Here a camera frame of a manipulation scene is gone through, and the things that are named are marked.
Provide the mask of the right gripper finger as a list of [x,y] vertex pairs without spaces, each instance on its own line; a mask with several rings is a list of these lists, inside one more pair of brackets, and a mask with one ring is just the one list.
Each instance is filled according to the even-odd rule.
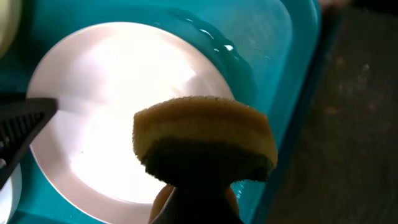
[[233,190],[205,195],[201,192],[184,192],[165,186],[156,196],[150,212],[149,223],[220,223],[242,224]]

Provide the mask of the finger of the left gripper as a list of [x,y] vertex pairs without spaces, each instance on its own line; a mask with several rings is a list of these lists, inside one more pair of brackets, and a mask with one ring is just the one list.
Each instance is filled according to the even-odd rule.
[[1,186],[57,110],[55,98],[27,98],[1,105]]

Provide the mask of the yellow green sponge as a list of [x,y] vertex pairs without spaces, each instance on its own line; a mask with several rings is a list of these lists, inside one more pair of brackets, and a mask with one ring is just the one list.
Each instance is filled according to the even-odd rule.
[[214,96],[175,98],[137,112],[132,143],[148,174],[205,195],[242,180],[266,182],[278,161],[267,116]]

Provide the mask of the white plate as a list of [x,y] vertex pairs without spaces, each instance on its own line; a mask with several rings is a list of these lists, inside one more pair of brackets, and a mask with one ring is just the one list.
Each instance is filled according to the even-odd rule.
[[1,189],[1,224],[7,224],[14,215],[22,192],[21,166],[18,164]]
[[105,223],[147,223],[163,187],[133,151],[136,112],[183,96],[233,97],[199,50],[132,22],[97,24],[61,40],[38,64],[27,95],[58,102],[31,144],[41,171],[64,199]]

